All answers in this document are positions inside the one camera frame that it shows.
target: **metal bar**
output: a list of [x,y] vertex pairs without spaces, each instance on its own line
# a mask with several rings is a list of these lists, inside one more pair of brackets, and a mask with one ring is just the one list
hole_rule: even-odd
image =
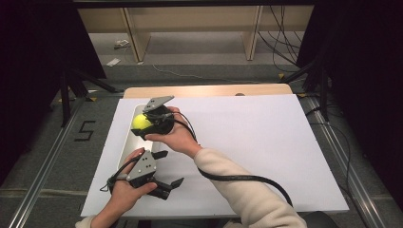
[[325,122],[329,122],[327,115],[328,76],[324,67],[321,68],[320,74],[320,113]]
[[88,98],[92,98],[92,97],[120,97],[123,98],[124,97],[124,93],[123,92],[119,92],[119,93],[110,93],[110,92],[105,92],[103,90],[89,90],[88,94],[86,95]]
[[35,6],[74,6],[77,9],[99,8],[156,8],[156,7],[220,7],[220,6],[307,6],[318,0],[73,0],[38,1]]
[[[309,104],[311,108],[319,106],[317,100],[314,99],[309,99]],[[326,122],[324,121],[323,117],[320,114],[316,113],[316,118],[320,124],[326,124]],[[332,150],[336,155],[337,161],[340,164],[342,171],[346,175],[348,158],[349,158],[348,154],[346,153],[346,151],[344,151],[343,147],[341,146],[340,141],[338,140],[335,131],[332,129],[332,127],[326,127],[322,125],[321,129],[323,131],[323,134],[327,138],[329,145],[332,147]],[[354,167],[351,164],[348,178],[350,183],[349,185],[353,190],[355,198],[361,207],[361,212],[363,213],[366,221],[368,222],[368,225],[373,228],[386,227],[381,216],[379,215],[379,212],[374,202],[371,200],[369,193],[365,189],[365,186],[359,179],[358,174],[356,173]]]
[[56,161],[57,157],[60,154],[60,151],[66,141],[67,135],[73,125],[77,113],[80,110],[80,107],[83,105],[85,98],[77,99],[74,103],[75,106],[72,109],[72,115],[70,120],[67,122],[66,126],[62,127],[60,130],[53,146],[50,148],[48,155],[41,166],[38,174],[36,175],[35,180],[33,181],[31,187],[29,188],[27,194],[25,195],[24,199],[22,200],[20,206],[16,210],[14,217],[11,220],[9,228],[17,228],[17,227],[24,227],[29,214],[38,199],[40,191],[44,186],[48,175],[53,167],[54,162]]
[[68,82],[65,71],[60,76],[60,95],[62,96],[63,105],[62,127],[64,127],[67,124],[68,119],[70,119],[70,100],[68,97]]
[[85,72],[83,72],[82,70],[80,70],[78,68],[72,68],[71,72],[75,73],[76,76],[78,76],[84,80],[88,80],[91,83],[103,88],[104,90],[106,90],[108,92],[111,92],[111,93],[123,92],[121,89],[116,89],[115,87],[108,85],[108,84],[100,81],[99,79],[92,77],[91,75],[86,74]]
[[280,84],[289,84],[289,83],[293,82],[295,79],[299,78],[300,76],[302,76],[305,73],[308,73],[310,70],[312,70],[314,65],[315,65],[315,61],[307,64],[306,66],[304,66],[303,68],[299,69],[297,72],[294,72],[290,76],[280,80],[279,83]]

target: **wire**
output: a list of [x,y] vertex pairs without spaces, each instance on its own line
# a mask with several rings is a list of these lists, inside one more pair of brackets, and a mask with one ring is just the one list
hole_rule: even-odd
[[353,195],[352,195],[352,193],[351,193],[351,191],[350,191],[349,176],[350,176],[350,167],[351,167],[352,152],[351,152],[351,148],[350,148],[350,144],[349,144],[349,141],[348,141],[347,136],[343,133],[343,131],[341,131],[341,130],[338,129],[337,127],[335,127],[335,126],[333,126],[333,125],[330,125],[330,124],[328,124],[328,123],[309,123],[309,124],[310,124],[310,125],[324,125],[324,126],[331,127],[332,129],[338,131],[338,132],[344,137],[344,140],[345,140],[346,143],[347,143],[347,151],[348,151],[348,155],[347,155],[346,179],[345,179],[345,182],[346,182],[345,184],[346,184],[346,187],[347,187],[347,188],[342,187],[339,183],[338,183],[337,185],[338,185],[338,187],[339,187],[341,190],[343,190],[343,191],[347,194],[347,196],[350,198],[350,200],[352,201],[352,203],[353,203],[353,205],[354,205],[354,207],[355,207],[355,209],[356,209],[356,211],[357,211],[359,217],[361,218],[361,221],[364,223],[364,226],[365,226],[366,228],[368,228],[369,226],[368,226],[368,224],[366,223],[364,217],[362,216],[361,211],[358,209],[358,205],[356,205],[356,202],[354,201]]
[[287,44],[287,43],[285,43],[285,42],[282,42],[282,41],[278,40],[276,37],[274,37],[274,36],[272,35],[272,33],[270,33],[270,31],[267,31],[267,33],[269,33],[270,37],[272,37],[274,40],[277,40],[277,41],[278,41],[279,43],[281,43],[282,45],[291,46],[291,47],[293,47],[293,48],[300,48],[300,47],[298,47],[298,46],[291,45],[291,44]]
[[130,63],[130,61],[128,61],[128,60],[127,60],[127,57],[126,57],[127,50],[128,50],[128,47],[125,48],[124,57],[125,57],[125,60],[127,61],[127,63]]
[[121,174],[121,172],[128,166],[130,165],[132,162],[137,162],[140,158],[142,157],[142,154],[139,156],[136,156],[132,159],[130,159],[129,161],[127,161],[124,165],[121,166],[121,168],[119,168],[119,170],[112,175],[112,177],[110,177],[107,181],[106,181],[106,185],[104,187],[102,187],[100,189],[101,192],[107,192],[109,189],[113,188],[113,185],[115,185],[116,180],[118,179],[119,174]]
[[299,41],[302,43],[302,39],[299,38],[298,34],[294,31],[294,34],[296,35],[296,37],[299,39]]
[[196,133],[195,133],[195,129],[193,128],[193,126],[192,126],[192,124],[189,122],[189,120],[187,119],[187,117],[186,116],[184,116],[181,112],[172,112],[172,113],[178,113],[178,114],[181,114],[181,116],[183,116],[184,117],[184,119],[187,121],[187,123],[189,124],[189,126],[190,126],[190,128],[188,128],[187,130],[189,130],[190,131],[190,133],[192,134],[192,136],[193,136],[193,139],[195,139],[195,141],[197,142],[198,140],[196,139]]
[[269,47],[270,49],[272,49],[272,59],[273,59],[273,65],[280,71],[284,71],[284,72],[289,72],[289,73],[294,73],[295,71],[292,70],[286,70],[286,69],[282,69],[280,67],[278,67],[278,65],[276,64],[275,61],[275,53],[280,56],[281,58],[283,58],[284,60],[288,61],[290,64],[295,65],[296,63],[294,63],[292,60],[290,60],[289,58],[285,57],[281,52],[279,52],[276,47],[273,47],[272,45],[270,45],[264,38],[263,36],[260,34],[260,32],[258,32],[258,35],[260,36],[261,40],[264,42],[264,44],[266,44],[267,47]]
[[121,46],[121,47],[114,47],[113,49],[124,49],[124,48],[130,48],[131,46]]
[[179,73],[175,73],[173,71],[170,70],[165,70],[165,69],[158,69],[155,65],[152,65],[157,71],[160,72],[164,72],[164,73],[170,73],[176,76],[180,76],[180,77],[193,77],[193,78],[198,78],[198,79],[204,79],[204,80],[221,80],[221,81],[226,81],[226,82],[230,82],[230,83],[251,83],[251,84],[262,84],[262,82],[258,82],[258,81],[248,81],[248,80],[230,80],[230,79],[224,79],[224,78],[208,78],[208,77],[202,77],[202,76],[198,76],[198,75],[193,75],[193,74],[179,74]]
[[273,47],[272,45],[269,44],[269,42],[267,42],[263,36],[260,34],[260,32],[258,32],[258,35],[260,36],[261,40],[263,40],[264,44],[266,44],[267,47],[269,47],[270,49],[273,50],[273,52],[275,52],[278,56],[280,56],[281,58],[283,58],[284,60],[288,61],[290,64],[295,65],[296,63],[292,60],[290,60],[289,58],[285,57],[285,55],[283,55],[281,52],[279,52],[275,47]]
[[304,80],[306,80],[306,78],[302,78],[302,79],[294,80],[293,82],[289,82],[289,83],[288,83],[288,85],[289,85],[289,84],[292,84],[292,83],[296,83],[296,82],[304,81]]
[[284,190],[284,188],[281,187],[278,183],[276,183],[273,180],[260,177],[260,176],[253,176],[253,175],[234,175],[234,176],[218,176],[218,175],[213,175],[206,173],[199,169],[199,172],[207,179],[213,180],[213,181],[259,181],[259,182],[265,182],[268,183],[274,187],[276,187],[279,192],[285,197],[287,200],[288,204],[293,206],[293,203],[291,202],[290,196],[287,194],[287,192]]
[[[336,106],[335,106],[334,104],[327,104],[326,107],[336,107]],[[312,114],[313,112],[319,111],[319,110],[320,110],[320,106],[314,107],[312,110],[310,110],[310,111],[308,111],[307,113],[305,113],[305,116],[309,116],[309,115]],[[337,114],[335,114],[335,113],[333,113],[333,112],[327,111],[327,113],[329,113],[329,114],[331,114],[331,115],[333,115],[333,116],[336,116],[336,117],[338,117],[338,118],[343,118],[343,116],[337,115]]]
[[189,128],[189,126],[186,125],[186,123],[180,122],[178,120],[174,120],[174,122],[184,126],[190,132],[190,134],[192,135],[193,139],[197,142],[196,135],[192,132],[192,130]]
[[290,43],[290,41],[288,40],[288,38],[287,38],[287,36],[285,35],[285,32],[284,32],[284,31],[285,31],[285,29],[284,29],[285,7],[284,7],[284,6],[281,6],[281,8],[280,8],[280,10],[281,10],[281,23],[278,21],[278,18],[276,17],[276,14],[274,13],[272,6],[269,6],[269,7],[270,7],[270,11],[272,11],[272,13],[273,13],[273,16],[274,16],[274,18],[275,18],[275,20],[276,20],[276,23],[278,24],[278,38],[279,38],[279,35],[280,35],[280,34],[283,35],[284,41],[285,41],[285,43],[287,44],[287,49],[288,49],[288,51],[289,51],[289,53],[290,53],[290,55],[291,55],[291,58],[292,58],[292,59],[294,60],[294,62],[295,62],[296,60],[294,59],[294,56],[293,56],[293,54],[291,53],[291,50],[292,50],[293,53],[296,55],[296,57],[297,57],[297,54],[296,54],[296,52],[294,51],[293,47],[291,46],[291,43]]
[[330,114],[330,115],[332,115],[332,116],[338,117],[338,118],[344,118],[343,113],[342,113],[341,111],[339,111],[340,115],[335,114],[335,113],[333,113],[333,112],[330,112],[329,109],[327,110],[327,113]]

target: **black plastic part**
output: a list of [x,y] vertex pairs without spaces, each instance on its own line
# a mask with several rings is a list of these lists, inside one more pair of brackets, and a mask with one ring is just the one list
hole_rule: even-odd
[[106,181],[106,186],[107,186],[107,189],[109,189],[109,192],[110,192],[110,195],[112,195],[112,192],[113,192],[113,187],[115,186],[115,183],[116,183],[116,179],[115,178],[109,178],[107,181]]
[[130,184],[133,187],[140,187],[148,182],[155,182],[155,183],[157,183],[157,188],[154,189],[153,191],[151,191],[150,193],[148,193],[148,195],[156,197],[156,198],[160,198],[163,200],[167,200],[169,197],[169,194],[171,193],[171,190],[181,186],[181,184],[183,182],[183,178],[181,178],[179,180],[173,181],[169,185],[169,184],[166,184],[164,182],[158,181],[155,178],[153,178],[152,175],[154,175],[154,173],[131,180]]
[[321,211],[312,212],[302,218],[309,228],[339,228],[330,216]]
[[173,115],[167,117],[165,116],[165,114],[169,113],[171,113],[171,111],[164,105],[159,106],[154,110],[145,112],[144,115],[152,123],[152,125],[146,127],[145,129],[131,129],[131,132],[133,132],[133,134],[136,136],[142,137],[143,140],[145,140],[145,136],[148,134],[166,135],[171,132],[175,124]]
[[160,151],[160,152],[152,153],[152,157],[153,157],[155,160],[165,158],[167,155],[168,155],[168,151],[167,151],[167,150],[163,150],[163,151]]

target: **hand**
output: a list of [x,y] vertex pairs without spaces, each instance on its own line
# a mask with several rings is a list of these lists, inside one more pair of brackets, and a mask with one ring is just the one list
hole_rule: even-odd
[[[144,148],[133,151],[125,158],[125,162],[144,153]],[[134,162],[128,165],[122,174],[128,174],[134,167]],[[136,201],[143,195],[157,188],[154,182],[147,183],[139,188],[133,188],[126,180],[117,180],[112,196],[105,208],[92,220],[91,228],[110,227],[119,217],[130,210]]]
[[[180,110],[177,107],[168,107],[174,113],[174,118],[184,124],[187,122],[183,119],[179,113]],[[202,149],[200,145],[193,139],[190,132],[179,123],[175,123],[172,131],[167,135],[148,134],[145,136],[147,140],[152,142],[161,142],[168,145],[171,149],[182,152],[183,154],[194,158],[195,155]]]

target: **black cable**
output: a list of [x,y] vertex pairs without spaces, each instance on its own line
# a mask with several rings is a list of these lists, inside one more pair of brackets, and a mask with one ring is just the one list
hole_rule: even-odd
[[350,144],[349,144],[349,141],[348,141],[347,136],[343,133],[343,131],[341,131],[341,130],[338,129],[337,127],[335,127],[335,126],[333,126],[333,125],[330,125],[330,124],[328,124],[328,123],[309,123],[309,124],[310,124],[310,125],[325,125],[325,126],[329,126],[329,127],[331,127],[332,129],[338,131],[338,132],[344,137],[344,140],[345,140],[346,143],[347,143],[347,149],[348,149],[348,155],[347,155],[347,169],[346,169],[346,180],[345,180],[345,181],[346,181],[346,186],[347,186],[347,188],[342,187],[339,183],[338,183],[337,185],[338,185],[338,187],[339,187],[341,190],[343,190],[343,191],[347,194],[347,196],[350,198],[350,200],[352,201],[353,206],[355,207],[355,209],[356,209],[356,211],[357,211],[359,217],[361,218],[361,221],[364,223],[364,226],[365,226],[366,228],[368,228],[368,224],[366,223],[365,219],[364,219],[363,216],[361,215],[361,211],[358,209],[358,206],[356,205],[356,202],[354,201],[353,195],[352,195],[352,193],[351,193],[351,191],[350,191],[349,176],[350,176],[350,166],[351,166],[351,156],[352,156],[352,152],[351,152],[351,148],[350,148]]
[[302,43],[302,39],[299,38],[298,34],[294,31],[294,34],[296,35],[296,37],[299,39],[299,41]]
[[285,57],[281,52],[279,52],[277,49],[275,49],[272,45],[269,44],[269,42],[267,42],[263,36],[260,34],[260,32],[258,32],[258,35],[260,36],[261,40],[263,40],[264,44],[266,44],[267,47],[269,47],[270,49],[272,49],[273,52],[275,52],[278,56],[280,56],[281,58],[283,58],[284,60],[288,61],[290,64],[295,65],[296,63],[293,62],[292,60],[290,60],[289,58]]
[[187,119],[187,117],[186,117],[185,115],[183,115],[181,112],[172,112],[172,113],[178,113],[178,114],[180,114],[181,116],[184,117],[184,119],[187,121],[187,123],[188,123],[189,126],[190,126],[190,129],[191,129],[190,133],[192,134],[193,139],[197,142],[195,129],[193,128],[192,123],[189,122],[189,120]]
[[[269,33],[270,37],[272,37],[274,40],[277,40],[277,38],[274,37],[274,36],[272,35],[272,33],[270,33],[270,31],[267,31],[267,33]],[[288,45],[289,45],[289,46],[291,46],[291,47],[293,47],[293,48],[300,48],[300,47],[295,46],[295,45],[291,45],[291,44],[284,43],[284,42],[282,42],[282,41],[280,41],[280,40],[278,40],[278,42],[281,43],[282,45],[285,45],[285,46],[288,46]]]
[[180,121],[177,121],[177,120],[174,120],[174,122],[184,126],[190,132],[190,134],[192,135],[193,139],[197,142],[196,135],[192,132],[192,130],[189,128],[189,126],[186,125],[186,123],[183,123],[183,122],[180,122]]
[[280,71],[284,71],[284,72],[289,72],[289,73],[294,73],[295,71],[292,70],[286,70],[286,69],[282,69],[280,67],[277,66],[276,61],[275,61],[275,53],[280,56],[281,58],[283,58],[284,60],[288,61],[289,63],[295,65],[296,63],[294,63],[292,60],[288,59],[287,57],[285,57],[281,52],[279,52],[278,50],[276,50],[275,47],[271,46],[264,38],[263,36],[260,34],[260,32],[258,32],[261,40],[263,40],[263,42],[266,44],[267,47],[269,47],[270,49],[272,49],[272,58],[273,58],[273,65]]
[[308,111],[307,113],[305,113],[305,116],[309,116],[311,113],[315,112],[315,111],[319,111],[320,110],[320,106],[317,106],[315,108],[313,108],[312,110]]
[[294,49],[293,49],[293,47],[292,47],[292,45],[291,45],[291,42],[288,40],[287,36],[285,35],[284,15],[285,15],[285,7],[284,7],[284,6],[281,6],[281,30],[282,30],[282,35],[284,36],[284,41],[285,41],[285,43],[288,44],[288,45],[287,45],[288,52],[290,53],[291,56],[293,56],[293,54],[292,54],[291,51],[290,51],[290,49],[291,49],[291,50],[293,51],[294,55],[296,55],[296,58],[297,58],[297,54],[296,54],[296,52],[294,51]]
[[132,162],[137,162],[140,158],[142,157],[142,155],[136,156],[132,159],[130,159],[129,161],[127,161],[124,165],[122,165],[119,170],[112,175],[112,177],[110,177],[107,181],[106,181],[106,185],[104,187],[102,187],[100,189],[100,191],[102,192],[107,192],[109,191],[109,188],[113,185],[115,185],[116,180],[118,179],[119,174],[121,174],[121,172],[128,166],[130,165]]
[[306,95],[306,96],[298,96],[300,99],[304,99],[304,98],[310,98],[310,97],[314,97],[314,98],[320,98],[319,95],[313,94],[313,95]]
[[330,114],[330,115],[332,115],[332,116],[334,116],[334,117],[344,118],[342,112],[340,112],[340,115],[338,115],[338,114],[335,114],[335,113],[333,113],[333,112],[330,112],[329,109],[328,109],[328,110],[327,110],[327,113]]
[[120,47],[114,47],[113,49],[124,49],[124,48],[130,48],[131,46],[120,46]]
[[290,196],[288,196],[287,192],[284,190],[284,188],[281,187],[277,182],[260,177],[260,176],[253,176],[253,175],[235,175],[235,176],[218,176],[218,175],[213,175],[206,173],[199,169],[199,172],[207,179],[213,180],[213,181],[259,181],[259,182],[265,182],[268,183],[274,187],[276,187],[279,192],[285,197],[287,200],[288,204],[293,206],[293,203],[291,202]]
[[[272,6],[270,6],[270,11],[272,11],[273,16],[274,16],[274,18],[275,18],[275,20],[276,20],[276,23],[278,24],[278,38],[279,38],[279,35],[282,33],[282,35],[284,36],[284,41],[285,41],[287,44],[291,45],[291,43],[289,42],[289,40],[288,40],[288,38],[287,38],[287,36],[285,35],[285,32],[284,32],[284,12],[285,12],[284,6],[281,6],[281,23],[278,21],[278,18],[276,17],[276,15],[275,15],[275,13],[274,13],[274,11],[273,11]],[[290,51],[290,49],[289,49],[288,47],[289,47],[289,46],[287,46],[288,52],[290,53],[291,58],[292,58],[292,59],[294,60],[294,62],[295,62],[296,60],[294,59],[294,56],[293,56],[293,54],[291,53],[291,51]]]

